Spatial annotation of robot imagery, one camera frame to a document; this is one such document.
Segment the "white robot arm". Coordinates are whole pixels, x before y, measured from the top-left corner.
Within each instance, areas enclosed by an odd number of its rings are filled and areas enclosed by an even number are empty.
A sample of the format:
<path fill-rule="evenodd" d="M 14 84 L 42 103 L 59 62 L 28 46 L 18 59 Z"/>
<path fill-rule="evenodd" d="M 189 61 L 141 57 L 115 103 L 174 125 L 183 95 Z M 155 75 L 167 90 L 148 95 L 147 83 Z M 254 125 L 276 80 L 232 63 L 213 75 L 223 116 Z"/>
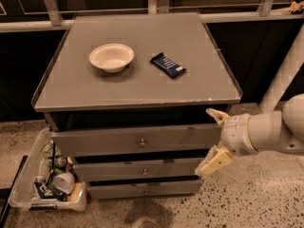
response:
<path fill-rule="evenodd" d="M 281 111 L 229 116 L 207 108 L 221 127 L 220 139 L 195 169 L 199 177 L 210 175 L 232 162 L 234 156 L 261 151 L 304 154 L 304 94 L 291 98 Z"/>

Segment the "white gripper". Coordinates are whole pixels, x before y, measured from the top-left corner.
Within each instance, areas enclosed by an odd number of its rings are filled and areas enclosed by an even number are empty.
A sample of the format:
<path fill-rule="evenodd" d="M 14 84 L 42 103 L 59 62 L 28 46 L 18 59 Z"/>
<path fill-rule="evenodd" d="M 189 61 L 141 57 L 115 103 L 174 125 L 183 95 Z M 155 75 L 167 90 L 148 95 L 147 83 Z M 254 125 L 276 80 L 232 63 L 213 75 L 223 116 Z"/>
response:
<path fill-rule="evenodd" d="M 207 108 L 206 113 L 219 126 L 222 126 L 220 139 L 226 148 L 214 145 L 205 159 L 195 169 L 197 176 L 210 175 L 220 170 L 220 168 L 228 165 L 233 160 L 234 154 L 237 156 L 249 156 L 257 153 L 249 138 L 248 122 L 251 118 L 249 114 L 230 117 L 227 113 L 214 108 Z"/>

